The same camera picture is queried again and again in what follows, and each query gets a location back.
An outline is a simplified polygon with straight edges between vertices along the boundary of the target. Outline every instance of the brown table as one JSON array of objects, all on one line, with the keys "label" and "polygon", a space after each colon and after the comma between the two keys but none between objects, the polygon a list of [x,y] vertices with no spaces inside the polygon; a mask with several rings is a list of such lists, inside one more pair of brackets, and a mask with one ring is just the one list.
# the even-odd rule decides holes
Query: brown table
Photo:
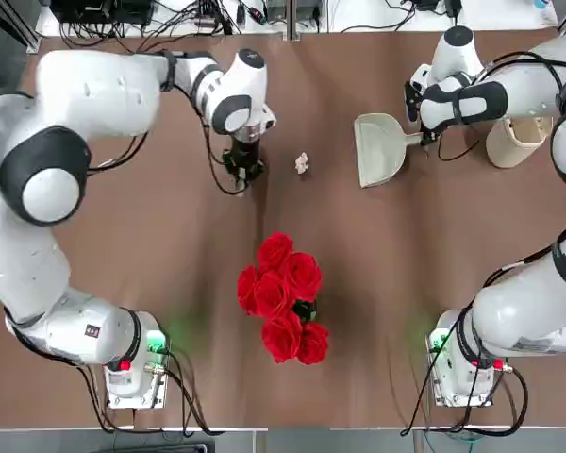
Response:
[{"label": "brown table", "polygon": [[[491,59],[553,35],[480,32],[476,40],[481,57]],[[56,228],[73,286],[150,310],[188,350],[213,427],[403,426],[425,374],[424,335],[438,316],[469,302],[492,270],[551,242],[565,227],[566,188],[547,145],[507,171],[486,161],[482,145],[452,163],[438,161],[435,149],[430,159],[414,149],[392,182],[359,188],[353,121],[381,111],[404,123],[403,82],[431,59],[439,36],[321,35],[295,43],[248,36],[171,44],[208,49],[224,65],[243,46],[266,58],[268,102],[279,120],[263,141],[268,174],[244,198],[219,193],[197,118],[183,96],[165,94],[140,154],[93,177],[78,215]],[[48,40],[42,52],[62,47]],[[31,58],[26,68],[27,89],[33,90],[36,63]],[[454,155],[473,139],[454,129],[443,153]],[[101,140],[92,151],[99,160],[126,144]],[[221,149],[225,141],[214,145]],[[305,177],[293,168],[302,152],[311,164]],[[236,302],[239,271],[275,230],[290,234],[322,266],[320,313],[331,348],[321,365],[276,365],[262,348],[259,320],[247,318]],[[23,350],[2,317],[0,306],[0,428],[96,426],[77,373]],[[513,362],[529,384],[526,423],[566,426],[566,357]],[[172,389],[167,409],[140,414],[139,425],[181,425]],[[457,417],[434,410],[431,423],[448,425]],[[506,397],[474,411],[473,421],[509,424]],[[424,425],[421,414],[418,425]]]}]

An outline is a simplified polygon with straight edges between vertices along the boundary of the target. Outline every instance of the white shelf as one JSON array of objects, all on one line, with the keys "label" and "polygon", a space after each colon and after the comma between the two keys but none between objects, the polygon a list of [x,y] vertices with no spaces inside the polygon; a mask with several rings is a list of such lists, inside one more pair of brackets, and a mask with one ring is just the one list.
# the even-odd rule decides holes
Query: white shelf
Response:
[{"label": "white shelf", "polygon": [[[171,9],[181,10],[191,3],[191,0],[160,0],[161,3]],[[389,0],[392,6],[401,6],[400,0]],[[327,22],[329,31],[332,33],[357,26],[369,25],[381,27],[400,23],[406,17],[406,13],[399,9],[392,9],[383,0],[324,0],[325,8],[321,20],[321,33],[326,33]],[[237,16],[237,0],[223,0],[223,4],[235,20]],[[245,4],[262,10],[261,0],[245,0]],[[408,8],[409,2],[402,5]],[[443,2],[439,5],[439,12],[444,11]],[[156,5],[153,15],[154,22],[145,29],[145,33],[160,27],[175,14],[167,8]],[[459,14],[458,23],[466,25],[473,30],[535,30],[558,26],[558,17],[553,5],[545,9],[534,6],[534,0],[463,0],[463,11]],[[417,11],[415,17],[404,24],[402,31],[443,31],[451,26],[453,22],[446,15],[438,16],[429,11]],[[282,33],[286,29],[285,24],[260,25],[254,22],[247,14],[245,24],[240,25],[241,33]],[[59,36],[59,23],[48,7],[42,8],[36,30],[43,36]],[[298,24],[299,33],[316,33],[314,23]],[[376,30],[370,28],[353,28],[349,31],[393,31],[393,28]],[[182,36],[197,32],[194,20],[189,20],[176,27],[172,36]],[[133,25],[125,26],[127,37],[140,37],[141,31]],[[162,38],[170,36],[170,30],[161,35]]]}]

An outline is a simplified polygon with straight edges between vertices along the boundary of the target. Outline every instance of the beige cup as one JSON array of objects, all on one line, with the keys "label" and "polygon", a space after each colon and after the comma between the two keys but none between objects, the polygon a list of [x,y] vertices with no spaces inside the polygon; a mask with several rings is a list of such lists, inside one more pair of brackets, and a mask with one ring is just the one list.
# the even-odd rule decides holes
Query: beige cup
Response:
[{"label": "beige cup", "polygon": [[498,120],[487,137],[487,154],[499,168],[515,167],[551,133],[551,118],[516,118]]}]

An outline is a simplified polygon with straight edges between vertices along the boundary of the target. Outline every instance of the red rose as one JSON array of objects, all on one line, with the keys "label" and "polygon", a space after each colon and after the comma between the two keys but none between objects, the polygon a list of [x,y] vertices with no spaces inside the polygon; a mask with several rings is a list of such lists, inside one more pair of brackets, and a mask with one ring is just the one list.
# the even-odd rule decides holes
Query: red rose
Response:
[{"label": "red rose", "polygon": [[314,302],[321,288],[321,269],[308,253],[292,254],[282,268],[291,295],[300,300]]},{"label": "red rose", "polygon": [[269,271],[262,276],[254,287],[254,297],[258,316],[270,318],[291,310],[293,300],[290,290],[283,278],[275,271]]},{"label": "red rose", "polygon": [[271,318],[262,326],[262,341],[266,349],[275,357],[276,363],[282,363],[296,356],[301,336],[300,318],[293,312]]},{"label": "red rose", "polygon": [[329,342],[329,332],[317,323],[308,323],[302,331],[300,347],[298,349],[298,360],[304,365],[319,363],[325,358]]},{"label": "red rose", "polygon": [[260,271],[277,270],[292,252],[293,243],[289,236],[275,233],[262,243],[258,250]]},{"label": "red rose", "polygon": [[248,266],[243,269],[237,280],[237,300],[239,300],[239,305],[249,315],[258,313],[254,297],[254,287],[259,279],[258,269],[254,266]]}]

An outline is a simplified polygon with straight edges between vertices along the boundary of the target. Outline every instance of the beige dustpan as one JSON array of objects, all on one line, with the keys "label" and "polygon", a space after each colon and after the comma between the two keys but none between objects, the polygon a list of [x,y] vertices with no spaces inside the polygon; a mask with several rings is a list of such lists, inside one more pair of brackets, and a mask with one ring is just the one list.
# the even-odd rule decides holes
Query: beige dustpan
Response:
[{"label": "beige dustpan", "polygon": [[355,120],[360,187],[390,180],[403,165],[407,146],[421,139],[422,134],[405,134],[398,121],[386,113],[360,115]]}]

